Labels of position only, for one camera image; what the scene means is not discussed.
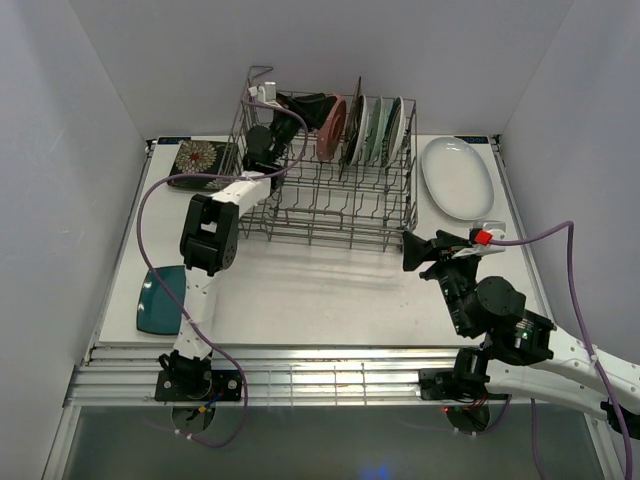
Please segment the pink dotted scalloped plate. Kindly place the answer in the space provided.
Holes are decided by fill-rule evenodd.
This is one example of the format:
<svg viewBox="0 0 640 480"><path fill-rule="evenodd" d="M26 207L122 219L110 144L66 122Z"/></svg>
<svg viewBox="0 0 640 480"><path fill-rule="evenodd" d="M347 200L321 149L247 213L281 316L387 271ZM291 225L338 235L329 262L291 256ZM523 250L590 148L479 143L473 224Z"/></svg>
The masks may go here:
<svg viewBox="0 0 640 480"><path fill-rule="evenodd" d="M345 99L341 95L332 95L331 99L334 104L316 137L316 156L320 162L329 162L334 158L347 117Z"/></svg>

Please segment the cream floral square plate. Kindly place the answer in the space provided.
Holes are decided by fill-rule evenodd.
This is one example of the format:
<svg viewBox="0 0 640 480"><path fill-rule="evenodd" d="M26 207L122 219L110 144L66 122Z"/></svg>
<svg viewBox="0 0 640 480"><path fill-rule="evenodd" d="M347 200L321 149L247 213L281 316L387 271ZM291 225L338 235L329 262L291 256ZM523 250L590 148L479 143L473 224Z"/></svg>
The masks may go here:
<svg viewBox="0 0 640 480"><path fill-rule="evenodd" d="M347 166L351 163L359 134L359 122L362 111L362 77L358 78L356 89L352 98L347 123L344 130L344 142L339 161L339 179L342 179Z"/></svg>

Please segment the green floral plate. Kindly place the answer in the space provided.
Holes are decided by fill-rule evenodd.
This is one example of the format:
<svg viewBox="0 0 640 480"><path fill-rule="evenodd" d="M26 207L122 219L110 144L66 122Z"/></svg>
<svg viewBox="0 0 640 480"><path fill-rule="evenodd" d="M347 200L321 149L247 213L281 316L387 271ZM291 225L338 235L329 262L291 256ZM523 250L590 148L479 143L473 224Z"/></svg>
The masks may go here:
<svg viewBox="0 0 640 480"><path fill-rule="evenodd" d="M369 132L366 139L363 160L365 165L371 165L379 155L385 128L386 105L382 96L378 96L374 103L370 117Z"/></svg>

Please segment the green red rimmed white plate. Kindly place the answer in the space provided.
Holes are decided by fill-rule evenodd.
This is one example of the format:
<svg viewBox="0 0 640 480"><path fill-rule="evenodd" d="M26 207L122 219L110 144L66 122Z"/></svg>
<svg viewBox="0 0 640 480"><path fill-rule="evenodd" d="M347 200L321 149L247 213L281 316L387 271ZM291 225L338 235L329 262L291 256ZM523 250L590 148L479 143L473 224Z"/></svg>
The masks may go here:
<svg viewBox="0 0 640 480"><path fill-rule="evenodd" d="M404 99L396 97L393 100L384 131L380 154L380 162L383 168L388 167L397 155L404 133L404 119Z"/></svg>

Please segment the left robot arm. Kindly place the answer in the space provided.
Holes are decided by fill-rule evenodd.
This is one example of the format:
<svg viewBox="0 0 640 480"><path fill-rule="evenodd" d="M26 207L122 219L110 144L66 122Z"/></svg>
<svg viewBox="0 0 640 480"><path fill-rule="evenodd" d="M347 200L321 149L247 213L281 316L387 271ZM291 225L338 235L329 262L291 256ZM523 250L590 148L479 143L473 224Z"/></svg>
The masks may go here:
<svg viewBox="0 0 640 480"><path fill-rule="evenodd" d="M309 241L387 248L418 222L412 192L413 112L402 99L370 106L332 94L257 95L242 113L271 110L270 121L243 121L215 146L183 138L177 167L166 178L193 189L179 241L185 295L180 329L159 363L190 399L212 387L208 328L221 274L241 233L257 230Z"/></svg>

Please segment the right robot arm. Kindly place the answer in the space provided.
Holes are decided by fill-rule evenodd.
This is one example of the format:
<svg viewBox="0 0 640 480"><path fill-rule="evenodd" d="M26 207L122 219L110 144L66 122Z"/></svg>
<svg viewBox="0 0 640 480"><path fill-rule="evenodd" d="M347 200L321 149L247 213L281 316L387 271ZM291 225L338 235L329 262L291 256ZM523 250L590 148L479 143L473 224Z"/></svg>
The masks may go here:
<svg viewBox="0 0 640 480"><path fill-rule="evenodd" d="M479 339L458 351L454 366L420 370L423 399L477 405L489 397L530 396L557 403L639 436L639 367L580 340L530 311L526 297L501 276L478 278L481 259L503 251L501 223L487 222L467 237L439 230L424 240L403 235L403 268L438 283L455 332Z"/></svg>

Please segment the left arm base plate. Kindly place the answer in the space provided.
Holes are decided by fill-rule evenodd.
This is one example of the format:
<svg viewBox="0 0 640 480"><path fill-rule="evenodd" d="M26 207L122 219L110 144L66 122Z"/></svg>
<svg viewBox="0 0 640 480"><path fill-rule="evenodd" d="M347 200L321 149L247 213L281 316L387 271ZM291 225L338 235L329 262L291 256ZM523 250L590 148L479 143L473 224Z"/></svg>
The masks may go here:
<svg viewBox="0 0 640 480"><path fill-rule="evenodd" d="M243 380L237 370L212 370L207 372L200 390L187 393L171 380L168 374L158 374L154 400L158 402L203 402L214 398L219 401L237 402L242 397Z"/></svg>

